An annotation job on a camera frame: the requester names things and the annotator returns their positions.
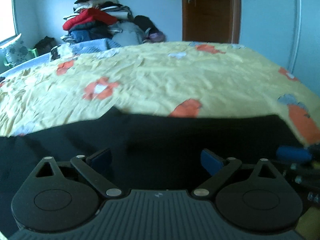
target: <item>brown door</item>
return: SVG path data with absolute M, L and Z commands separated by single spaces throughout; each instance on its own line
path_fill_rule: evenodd
M 182 0 L 183 40 L 238 43 L 240 0 Z

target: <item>ribbed gray panel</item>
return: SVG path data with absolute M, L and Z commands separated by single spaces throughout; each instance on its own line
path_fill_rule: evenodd
M 221 219 L 208 201 L 186 191 L 132 190 L 109 200 L 88 224 L 61 234 L 27 230 L 11 240 L 302 240 L 294 231 L 259 236 L 240 231 Z

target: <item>patterned pillow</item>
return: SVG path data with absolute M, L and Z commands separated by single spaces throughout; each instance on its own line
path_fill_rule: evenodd
M 13 40 L 1 46 L 0 50 L 5 55 L 7 61 L 14 67 L 34 58 L 32 53 L 28 51 L 28 48 L 24 46 L 21 33 Z

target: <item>red sweater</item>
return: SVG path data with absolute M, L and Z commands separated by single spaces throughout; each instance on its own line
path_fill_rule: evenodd
M 80 15 L 70 20 L 67 20 L 63 25 L 63 29 L 65 31 L 68 31 L 74 25 L 85 24 L 92 21 L 100 21 L 100 22 L 104 22 L 107 25 L 112 25 L 112 24 L 115 24 L 118 21 L 118 19 L 103 11 L 100 11 L 99 9 L 89 8 L 89 9 L 82 10 Z

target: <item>door frame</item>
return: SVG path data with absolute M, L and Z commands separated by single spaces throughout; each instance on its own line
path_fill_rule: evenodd
M 187 36 L 187 1 L 182 0 L 182 40 L 186 41 Z M 241 0 L 230 0 L 231 15 L 230 15 L 230 34 L 229 43 L 239 43 L 240 24 L 241 24 Z

